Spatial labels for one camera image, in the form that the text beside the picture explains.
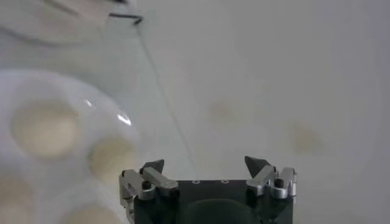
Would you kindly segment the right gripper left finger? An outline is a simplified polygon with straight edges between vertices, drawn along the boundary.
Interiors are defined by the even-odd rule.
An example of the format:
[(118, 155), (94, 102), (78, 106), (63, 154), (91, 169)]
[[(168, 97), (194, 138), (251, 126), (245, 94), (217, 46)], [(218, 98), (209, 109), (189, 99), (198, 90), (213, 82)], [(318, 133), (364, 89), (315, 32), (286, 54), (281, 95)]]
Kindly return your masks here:
[(137, 198), (150, 201), (157, 196), (179, 198), (179, 182), (162, 174), (165, 161), (163, 159), (147, 162), (139, 171), (123, 170), (119, 175), (120, 204), (130, 210)]

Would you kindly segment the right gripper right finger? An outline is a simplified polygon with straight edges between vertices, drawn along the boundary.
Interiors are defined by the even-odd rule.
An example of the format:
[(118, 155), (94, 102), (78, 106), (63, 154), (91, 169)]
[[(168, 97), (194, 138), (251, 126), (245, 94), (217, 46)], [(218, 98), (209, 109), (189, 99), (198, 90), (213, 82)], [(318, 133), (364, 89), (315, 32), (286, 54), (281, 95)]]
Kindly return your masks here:
[(284, 167), (281, 172), (265, 159), (245, 156), (244, 162), (251, 175), (246, 181), (247, 188), (257, 197), (268, 191), (272, 198), (284, 200), (297, 195), (297, 172)]

